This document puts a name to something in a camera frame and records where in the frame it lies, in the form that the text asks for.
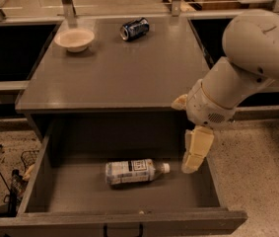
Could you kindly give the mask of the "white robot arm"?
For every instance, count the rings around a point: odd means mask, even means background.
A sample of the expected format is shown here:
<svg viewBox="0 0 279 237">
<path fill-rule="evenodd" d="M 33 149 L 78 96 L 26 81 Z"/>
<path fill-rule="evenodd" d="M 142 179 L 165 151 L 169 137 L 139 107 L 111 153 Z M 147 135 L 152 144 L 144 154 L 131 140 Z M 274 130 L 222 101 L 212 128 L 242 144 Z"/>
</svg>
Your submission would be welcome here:
<svg viewBox="0 0 279 237">
<path fill-rule="evenodd" d="M 199 169 L 214 141 L 214 129 L 231 122 L 241 102 L 279 81 L 279 15 L 256 9 L 235 16 L 224 30 L 222 46 L 225 55 L 172 103 L 195 124 L 185 132 L 185 174 Z"/>
</svg>

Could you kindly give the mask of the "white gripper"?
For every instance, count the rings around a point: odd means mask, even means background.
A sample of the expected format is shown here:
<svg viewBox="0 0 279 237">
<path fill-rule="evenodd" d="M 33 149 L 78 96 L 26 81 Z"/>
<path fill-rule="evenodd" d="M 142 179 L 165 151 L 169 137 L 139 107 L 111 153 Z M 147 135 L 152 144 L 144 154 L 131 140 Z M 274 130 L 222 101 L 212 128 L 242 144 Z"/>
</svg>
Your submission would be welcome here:
<svg viewBox="0 0 279 237">
<path fill-rule="evenodd" d="M 201 79 L 187 95 L 177 97 L 172 102 L 172 108 L 178 111 L 186 110 L 187 118 L 196 125 L 193 130 L 188 129 L 185 132 L 185 152 L 181 164 L 181 171 L 191 174 L 199 169 L 210 151 L 214 141 L 211 128 L 225 126 L 233 118 L 236 109 L 224 109 L 211 101 L 202 89 Z"/>
</svg>

